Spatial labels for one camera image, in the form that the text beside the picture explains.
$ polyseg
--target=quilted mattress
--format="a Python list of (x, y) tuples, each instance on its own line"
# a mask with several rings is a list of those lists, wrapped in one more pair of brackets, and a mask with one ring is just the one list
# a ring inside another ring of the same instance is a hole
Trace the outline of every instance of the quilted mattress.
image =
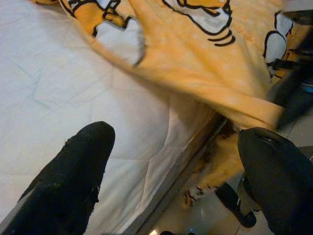
[(67, 138), (103, 120), (116, 142), (86, 234), (120, 234), (213, 116), (106, 62), (61, 8), (0, 1), (0, 220)]

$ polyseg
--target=tiled floor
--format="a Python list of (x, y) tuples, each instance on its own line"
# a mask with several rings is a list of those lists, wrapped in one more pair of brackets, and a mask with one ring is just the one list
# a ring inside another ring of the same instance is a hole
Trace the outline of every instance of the tiled floor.
[[(313, 112), (292, 123), (280, 132), (298, 147), (313, 145)], [(236, 189), (240, 175), (229, 181)], [(159, 235), (168, 230), (178, 235), (187, 235), (191, 230), (196, 235), (273, 235), (267, 226), (262, 212), (256, 214), (257, 224), (246, 229), (240, 225), (235, 216), (219, 201), (215, 194), (197, 202), (194, 207), (182, 208), (182, 192), (193, 184), (190, 178), (178, 192), (175, 199), (157, 221), (151, 235)]]

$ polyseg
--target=cartoon print blanket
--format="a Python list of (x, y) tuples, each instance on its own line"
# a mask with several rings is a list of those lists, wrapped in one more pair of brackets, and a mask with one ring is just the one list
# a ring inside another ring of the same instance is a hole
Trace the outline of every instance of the cartoon print blanket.
[(266, 101), (287, 39), (300, 27), (280, 0), (33, 0), (59, 2), (91, 47), (122, 69), (210, 104), (240, 128), (274, 129)]

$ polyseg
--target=white mattress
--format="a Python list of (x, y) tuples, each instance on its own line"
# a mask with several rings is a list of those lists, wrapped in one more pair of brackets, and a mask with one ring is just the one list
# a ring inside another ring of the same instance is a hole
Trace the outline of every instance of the white mattress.
[(122, 233), (213, 113), (116, 69), (60, 7), (0, 1), (0, 220), (67, 138), (103, 120), (116, 142), (87, 234)]

